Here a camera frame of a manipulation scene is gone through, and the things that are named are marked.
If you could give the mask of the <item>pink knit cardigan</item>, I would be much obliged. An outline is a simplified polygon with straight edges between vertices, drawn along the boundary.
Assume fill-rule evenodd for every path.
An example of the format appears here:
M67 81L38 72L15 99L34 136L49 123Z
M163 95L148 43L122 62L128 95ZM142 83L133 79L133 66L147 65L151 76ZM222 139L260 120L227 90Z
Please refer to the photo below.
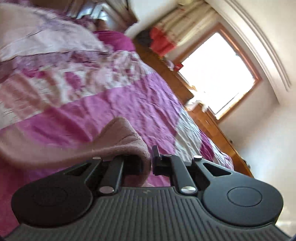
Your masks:
M126 118L114 118L92 142L73 148L35 142L15 127L1 134L1 167L54 169L93 157L107 159L117 155L140 157L142 173L129 174L124 184L144 185L151 171L151 156L146 143Z

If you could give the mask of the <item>dark clothes pile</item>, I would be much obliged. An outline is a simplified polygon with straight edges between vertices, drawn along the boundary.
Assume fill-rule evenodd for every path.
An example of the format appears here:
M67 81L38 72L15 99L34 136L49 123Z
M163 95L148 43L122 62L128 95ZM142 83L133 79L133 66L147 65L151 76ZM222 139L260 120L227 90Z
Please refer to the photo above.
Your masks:
M136 35L135 39L139 42L139 44L146 46L146 47L150 47L150 45L152 43L152 39L150 36L150 30L151 29L145 29Z

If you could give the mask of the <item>wooden window cabinet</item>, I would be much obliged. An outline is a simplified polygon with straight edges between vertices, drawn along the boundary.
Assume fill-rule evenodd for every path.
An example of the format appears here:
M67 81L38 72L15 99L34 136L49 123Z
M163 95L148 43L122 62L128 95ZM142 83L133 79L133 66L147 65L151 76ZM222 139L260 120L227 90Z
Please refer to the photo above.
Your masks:
M133 40L133 43L144 63L154 68L167 82L173 93L184 105L195 124L222 152L230 156L234 164L234 170L252 177L253 174L250 168L219 128L210 109L205 109L203 102L194 100L193 90L189 89L189 85L185 83L181 75L173 70L173 63L165 58L159 57L151 51L149 47L140 44L137 40Z

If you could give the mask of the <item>magenta floral bed quilt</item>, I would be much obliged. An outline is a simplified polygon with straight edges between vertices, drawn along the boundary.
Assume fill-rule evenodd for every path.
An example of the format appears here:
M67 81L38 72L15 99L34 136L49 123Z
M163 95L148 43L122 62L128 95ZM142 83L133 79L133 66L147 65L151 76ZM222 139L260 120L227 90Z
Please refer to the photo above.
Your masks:
M15 127L41 144L92 142L114 118L126 118L146 145L190 161L196 154L228 169L231 158L196 126L167 82L136 51L68 52L13 59L1 82L1 134ZM18 222L11 197L57 169L1 167L1 236Z

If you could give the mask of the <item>bright window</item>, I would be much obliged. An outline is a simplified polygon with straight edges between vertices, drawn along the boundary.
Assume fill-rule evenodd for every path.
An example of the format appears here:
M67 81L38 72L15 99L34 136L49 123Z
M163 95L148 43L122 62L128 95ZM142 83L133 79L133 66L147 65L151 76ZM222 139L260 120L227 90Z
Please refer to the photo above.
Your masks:
M217 121L222 121L262 80L224 25L217 23L180 54L175 68Z

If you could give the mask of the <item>lilac ruffled pillow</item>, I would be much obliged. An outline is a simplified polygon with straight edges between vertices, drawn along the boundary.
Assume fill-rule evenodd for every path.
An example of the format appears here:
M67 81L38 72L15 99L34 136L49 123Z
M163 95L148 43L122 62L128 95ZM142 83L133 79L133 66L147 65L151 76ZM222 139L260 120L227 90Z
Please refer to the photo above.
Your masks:
M1 3L1 82L17 68L13 59L72 51L109 52L92 32L52 11Z

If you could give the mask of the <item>magenta pillow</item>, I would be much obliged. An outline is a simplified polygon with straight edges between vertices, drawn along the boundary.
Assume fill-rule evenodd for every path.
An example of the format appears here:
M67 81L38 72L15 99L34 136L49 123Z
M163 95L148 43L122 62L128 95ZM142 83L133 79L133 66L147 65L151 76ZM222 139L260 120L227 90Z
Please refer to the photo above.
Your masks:
M95 31L93 34L104 44L111 45L114 51L136 51L134 43L125 34L117 31Z

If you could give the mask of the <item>red and cream curtain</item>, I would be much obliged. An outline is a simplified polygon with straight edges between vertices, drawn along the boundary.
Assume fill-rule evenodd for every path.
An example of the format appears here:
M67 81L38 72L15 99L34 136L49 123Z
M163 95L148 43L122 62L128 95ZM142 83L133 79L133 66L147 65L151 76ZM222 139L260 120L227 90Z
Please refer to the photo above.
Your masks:
M207 28L217 17L217 11L205 1L179 5L151 28L150 48L163 57Z

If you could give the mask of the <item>dark wooden headboard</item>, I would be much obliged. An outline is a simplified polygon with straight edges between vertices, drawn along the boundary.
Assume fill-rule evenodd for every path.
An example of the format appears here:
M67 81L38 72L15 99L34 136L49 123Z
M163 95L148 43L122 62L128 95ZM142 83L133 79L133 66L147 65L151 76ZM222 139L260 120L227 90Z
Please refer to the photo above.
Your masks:
M125 0L35 0L34 6L55 9L71 18L81 19L88 16L91 19L102 19L111 30L125 32L138 22L132 11L130 1Z

